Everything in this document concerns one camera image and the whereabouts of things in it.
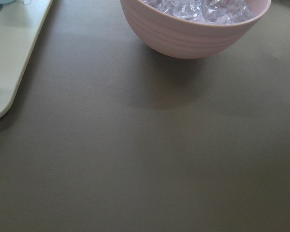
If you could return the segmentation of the clear plastic ice cubes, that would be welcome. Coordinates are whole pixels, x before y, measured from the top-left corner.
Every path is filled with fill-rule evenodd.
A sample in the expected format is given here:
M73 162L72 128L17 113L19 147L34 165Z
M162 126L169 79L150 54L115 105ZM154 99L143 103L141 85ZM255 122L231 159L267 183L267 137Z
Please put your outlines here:
M167 15L196 23L230 25L255 16L245 0L145 0L144 3Z

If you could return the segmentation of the light blue cup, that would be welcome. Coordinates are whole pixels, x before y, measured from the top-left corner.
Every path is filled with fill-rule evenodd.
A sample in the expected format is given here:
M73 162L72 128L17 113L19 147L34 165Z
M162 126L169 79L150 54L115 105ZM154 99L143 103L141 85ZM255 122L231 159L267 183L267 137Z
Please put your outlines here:
M0 4L8 4L14 2L15 0L0 0Z

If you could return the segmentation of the pink ribbed bowl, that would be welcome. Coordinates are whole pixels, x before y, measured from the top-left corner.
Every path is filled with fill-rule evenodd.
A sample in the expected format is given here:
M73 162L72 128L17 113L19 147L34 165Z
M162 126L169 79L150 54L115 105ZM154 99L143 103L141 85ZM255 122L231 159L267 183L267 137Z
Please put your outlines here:
M254 18L230 25L195 23L162 13L141 0L120 1L133 32L153 50L180 59L215 55L236 43L267 12L271 1L249 0Z

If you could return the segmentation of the cream serving tray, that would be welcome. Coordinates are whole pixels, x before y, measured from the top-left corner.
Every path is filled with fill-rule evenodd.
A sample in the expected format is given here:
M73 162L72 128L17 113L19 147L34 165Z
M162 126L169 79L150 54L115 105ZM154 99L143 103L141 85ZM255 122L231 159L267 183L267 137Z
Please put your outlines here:
M0 118L13 104L51 0L0 4Z

